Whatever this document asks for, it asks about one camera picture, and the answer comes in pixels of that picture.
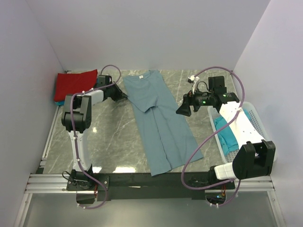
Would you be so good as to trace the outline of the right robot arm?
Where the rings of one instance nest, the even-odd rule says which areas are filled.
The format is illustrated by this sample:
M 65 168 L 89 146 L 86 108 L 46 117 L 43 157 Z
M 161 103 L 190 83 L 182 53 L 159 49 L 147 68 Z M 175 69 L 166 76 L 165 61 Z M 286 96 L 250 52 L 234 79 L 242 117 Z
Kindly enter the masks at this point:
M 265 140 L 246 116 L 240 100 L 233 92 L 227 92 L 224 77 L 210 77 L 208 91 L 198 89 L 199 77 L 188 77 L 191 90 L 183 96 L 183 103 L 176 111 L 184 116 L 191 115 L 191 107 L 197 112 L 202 106 L 212 106 L 226 120 L 239 151 L 230 163 L 213 166 L 207 173 L 207 185 L 218 189 L 230 180 L 250 179 L 270 175 L 273 168 L 276 147 L 272 141 Z

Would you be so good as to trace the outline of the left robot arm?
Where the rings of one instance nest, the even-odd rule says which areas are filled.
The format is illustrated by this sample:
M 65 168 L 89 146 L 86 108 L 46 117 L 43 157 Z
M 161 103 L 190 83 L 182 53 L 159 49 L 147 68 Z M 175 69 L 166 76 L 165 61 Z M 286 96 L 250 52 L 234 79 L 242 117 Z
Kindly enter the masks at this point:
M 88 152 L 88 131 L 92 121 L 92 106 L 108 98 L 115 102 L 127 98 L 110 75 L 98 75 L 96 84 L 90 90 L 65 98 L 61 122 L 69 134 L 73 153 L 73 168 L 67 173 L 68 191 L 86 191 L 99 187 L 94 181 L 96 177 Z

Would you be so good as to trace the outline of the grey-blue t-shirt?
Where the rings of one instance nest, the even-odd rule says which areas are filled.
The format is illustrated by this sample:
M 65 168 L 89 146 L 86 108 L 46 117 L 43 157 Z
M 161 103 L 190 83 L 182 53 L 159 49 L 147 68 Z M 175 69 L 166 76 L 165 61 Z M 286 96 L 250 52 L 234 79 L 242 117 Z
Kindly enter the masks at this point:
M 158 70 L 123 79 L 152 176 L 203 158 L 177 102 Z

